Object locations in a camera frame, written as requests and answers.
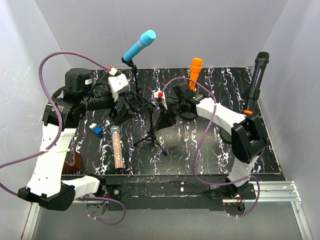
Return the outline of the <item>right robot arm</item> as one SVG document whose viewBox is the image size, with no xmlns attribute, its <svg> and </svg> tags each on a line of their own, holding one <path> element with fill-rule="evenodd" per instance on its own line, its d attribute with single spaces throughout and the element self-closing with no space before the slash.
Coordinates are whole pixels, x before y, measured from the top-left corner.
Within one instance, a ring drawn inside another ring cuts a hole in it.
<svg viewBox="0 0 320 240">
<path fill-rule="evenodd" d="M 176 117 L 191 114 L 208 119 L 211 124 L 218 125 L 230 136 L 230 144 L 234 162 L 225 183 L 219 187 L 226 190 L 227 195 L 237 199 L 245 192 L 252 169 L 258 158 L 265 151 L 268 134 L 263 121 L 256 115 L 244 115 L 234 112 L 216 101 L 208 90 L 195 93 L 187 82 L 180 82 L 173 87 L 176 98 L 168 102 L 163 91 L 153 94 L 155 102 L 160 104 L 160 115 L 156 129 L 162 130 L 173 126 Z"/>
</svg>

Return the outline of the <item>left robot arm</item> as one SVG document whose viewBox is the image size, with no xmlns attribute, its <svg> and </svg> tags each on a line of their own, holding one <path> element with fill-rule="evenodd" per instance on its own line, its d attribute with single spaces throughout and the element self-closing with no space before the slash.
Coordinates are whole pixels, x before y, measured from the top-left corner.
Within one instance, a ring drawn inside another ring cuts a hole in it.
<svg viewBox="0 0 320 240">
<path fill-rule="evenodd" d="M 17 196 L 37 203 L 47 210 L 65 211 L 75 199 L 91 195 L 95 200 L 106 196 L 106 181 L 95 174 L 72 180 L 61 180 L 65 159 L 80 120 L 87 111 L 110 110 L 114 123 L 127 116 L 116 112 L 117 100 L 130 91 L 127 77 L 115 68 L 106 81 L 94 82 L 91 70 L 71 68 L 65 73 L 64 86 L 52 95 L 44 109 L 41 155 L 25 187 Z"/>
</svg>

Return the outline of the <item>orange microphone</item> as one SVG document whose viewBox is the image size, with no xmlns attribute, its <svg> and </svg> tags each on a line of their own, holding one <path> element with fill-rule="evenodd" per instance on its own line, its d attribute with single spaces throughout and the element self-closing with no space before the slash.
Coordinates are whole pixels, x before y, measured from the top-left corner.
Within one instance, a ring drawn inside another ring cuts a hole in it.
<svg viewBox="0 0 320 240">
<path fill-rule="evenodd" d="M 189 87 L 192 91 L 196 90 L 196 82 L 203 68 L 203 60 L 201 58 L 194 58 L 190 64 Z"/>
</svg>

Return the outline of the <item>glitter silver microphone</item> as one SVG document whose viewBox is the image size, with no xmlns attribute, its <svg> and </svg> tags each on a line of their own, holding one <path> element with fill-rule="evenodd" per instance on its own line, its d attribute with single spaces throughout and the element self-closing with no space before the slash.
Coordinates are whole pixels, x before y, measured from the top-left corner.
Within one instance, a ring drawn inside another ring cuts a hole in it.
<svg viewBox="0 0 320 240">
<path fill-rule="evenodd" d="M 112 137 L 114 166 L 115 170 L 119 172 L 124 168 L 120 128 L 117 125 L 114 125 L 110 128 L 110 132 Z"/>
</svg>

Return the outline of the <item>small black tripod stand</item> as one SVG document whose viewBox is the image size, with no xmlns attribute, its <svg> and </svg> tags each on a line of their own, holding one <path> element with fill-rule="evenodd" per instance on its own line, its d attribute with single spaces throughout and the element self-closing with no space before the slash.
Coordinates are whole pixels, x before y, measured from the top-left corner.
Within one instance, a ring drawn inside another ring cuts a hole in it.
<svg viewBox="0 0 320 240">
<path fill-rule="evenodd" d="M 138 144 L 142 143 L 143 141 L 149 141 L 154 145 L 158 145 L 162 153 L 165 156 L 167 156 L 168 155 L 167 152 L 163 149 L 163 147 L 161 146 L 161 144 L 156 138 L 156 126 L 153 123 L 153 113 L 154 113 L 154 108 L 156 106 L 152 102 L 145 99 L 139 93 L 129 91 L 124 94 L 124 97 L 131 111 L 138 114 L 143 114 L 144 112 L 148 112 L 149 114 L 149 121 L 150 121 L 149 131 L 147 132 L 147 135 L 145 137 L 133 143 L 133 146 L 136 147 Z"/>
</svg>

